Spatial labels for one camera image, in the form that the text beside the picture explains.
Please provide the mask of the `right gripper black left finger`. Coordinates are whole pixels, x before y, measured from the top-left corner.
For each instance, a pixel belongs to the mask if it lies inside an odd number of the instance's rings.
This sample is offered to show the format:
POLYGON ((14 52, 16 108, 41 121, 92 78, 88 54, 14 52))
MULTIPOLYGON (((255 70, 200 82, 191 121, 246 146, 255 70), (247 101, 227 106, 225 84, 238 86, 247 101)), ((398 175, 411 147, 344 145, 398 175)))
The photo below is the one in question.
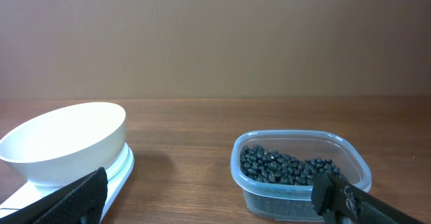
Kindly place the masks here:
POLYGON ((1 224, 99 224, 108 194, 103 167, 1 218, 1 224))

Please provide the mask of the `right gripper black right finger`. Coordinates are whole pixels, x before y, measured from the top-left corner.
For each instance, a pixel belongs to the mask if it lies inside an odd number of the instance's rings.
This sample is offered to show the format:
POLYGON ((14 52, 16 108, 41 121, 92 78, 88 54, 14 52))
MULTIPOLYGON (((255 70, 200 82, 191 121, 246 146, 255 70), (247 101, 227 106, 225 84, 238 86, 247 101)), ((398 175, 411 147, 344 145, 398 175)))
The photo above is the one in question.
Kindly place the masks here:
POLYGON ((423 224, 333 174, 317 174, 312 207, 326 224, 423 224))

